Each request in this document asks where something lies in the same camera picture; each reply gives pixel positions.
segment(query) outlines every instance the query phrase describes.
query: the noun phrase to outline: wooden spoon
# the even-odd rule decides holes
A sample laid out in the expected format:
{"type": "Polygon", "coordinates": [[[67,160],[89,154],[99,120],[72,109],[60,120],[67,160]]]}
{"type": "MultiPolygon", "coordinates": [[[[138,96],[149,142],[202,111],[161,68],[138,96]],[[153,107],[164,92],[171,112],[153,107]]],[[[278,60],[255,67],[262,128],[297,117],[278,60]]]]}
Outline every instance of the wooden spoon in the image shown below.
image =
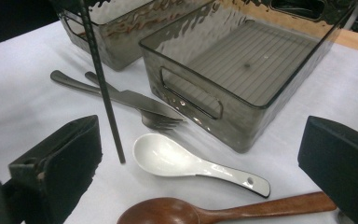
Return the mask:
{"type": "Polygon", "coordinates": [[[335,210],[323,192],[224,210],[205,210],[174,198],[156,198],[137,203],[121,215],[117,224],[211,224],[247,217],[282,217],[335,210]]]}

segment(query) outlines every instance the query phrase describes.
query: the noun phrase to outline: wooden spoon handle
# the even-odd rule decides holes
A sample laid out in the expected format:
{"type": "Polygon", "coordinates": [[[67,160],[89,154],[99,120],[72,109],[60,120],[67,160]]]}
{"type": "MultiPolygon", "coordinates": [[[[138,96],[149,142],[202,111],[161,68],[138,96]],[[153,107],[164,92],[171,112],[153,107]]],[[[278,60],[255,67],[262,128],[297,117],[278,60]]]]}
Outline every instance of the wooden spoon handle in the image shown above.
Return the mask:
{"type": "Polygon", "coordinates": [[[335,210],[337,206],[323,192],[314,192],[290,198],[256,203],[225,210],[198,210],[200,223],[215,223],[246,217],[282,217],[335,210]]]}

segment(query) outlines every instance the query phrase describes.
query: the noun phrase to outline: white tablecloth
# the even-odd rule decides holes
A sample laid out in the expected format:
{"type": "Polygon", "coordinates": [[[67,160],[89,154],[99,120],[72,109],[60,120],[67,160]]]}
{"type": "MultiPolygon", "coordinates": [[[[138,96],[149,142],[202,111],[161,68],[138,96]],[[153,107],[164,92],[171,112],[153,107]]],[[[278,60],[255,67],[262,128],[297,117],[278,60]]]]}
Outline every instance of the white tablecloth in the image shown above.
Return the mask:
{"type": "MultiPolygon", "coordinates": [[[[102,99],[54,83],[49,75],[56,69],[85,82],[84,73],[94,71],[90,55],[70,42],[59,22],[0,43],[0,180],[5,183],[10,179],[9,163],[65,123],[98,115],[103,161],[65,223],[116,223],[131,205],[155,197],[176,197],[199,207],[223,209],[317,191],[296,159],[307,117],[332,119],[358,131],[358,51],[334,45],[249,152],[236,153],[192,121],[165,133],[205,160],[266,178],[271,194],[264,199],[218,179],[146,173],[135,163],[131,151],[139,136],[153,131],[142,124],[138,111],[113,104],[127,159],[120,164],[102,99]]],[[[104,73],[120,90],[138,91],[159,100],[149,89],[142,59],[122,72],[105,66],[104,73]]],[[[336,223],[336,214],[251,219],[246,223],[336,223]]]]}

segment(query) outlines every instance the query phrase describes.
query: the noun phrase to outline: dark background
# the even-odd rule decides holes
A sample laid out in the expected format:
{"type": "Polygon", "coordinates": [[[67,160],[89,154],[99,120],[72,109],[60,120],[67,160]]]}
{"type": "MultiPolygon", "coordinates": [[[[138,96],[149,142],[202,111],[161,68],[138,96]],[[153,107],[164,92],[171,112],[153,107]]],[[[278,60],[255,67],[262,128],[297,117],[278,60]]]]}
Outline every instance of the dark background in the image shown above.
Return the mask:
{"type": "MultiPolygon", "coordinates": [[[[57,20],[57,14],[49,0],[0,0],[0,42],[57,20]]],[[[358,32],[358,20],[352,30],[358,32]]]]}

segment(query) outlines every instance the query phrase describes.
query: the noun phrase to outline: black stick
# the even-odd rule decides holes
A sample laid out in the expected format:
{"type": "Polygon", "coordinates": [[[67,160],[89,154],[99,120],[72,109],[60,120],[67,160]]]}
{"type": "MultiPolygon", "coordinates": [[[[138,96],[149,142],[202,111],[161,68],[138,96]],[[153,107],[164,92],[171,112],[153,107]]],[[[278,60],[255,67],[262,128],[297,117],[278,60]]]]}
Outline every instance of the black stick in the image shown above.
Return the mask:
{"type": "Polygon", "coordinates": [[[101,93],[103,95],[103,102],[105,105],[107,117],[109,119],[110,128],[112,130],[112,134],[115,139],[118,158],[120,159],[120,163],[125,163],[126,159],[124,157],[123,147],[120,142],[120,136],[118,134],[115,114],[113,113],[112,103],[109,98],[109,92],[107,91],[105,85],[105,78],[103,75],[103,65],[101,63],[100,54],[98,52],[97,41],[95,40],[94,32],[92,30],[89,10],[87,9],[84,0],[79,0],[79,2],[80,2],[81,18],[83,20],[83,25],[86,31],[86,37],[89,42],[89,50],[91,52],[91,57],[94,62],[94,67],[98,77],[98,82],[100,83],[101,93]]]}

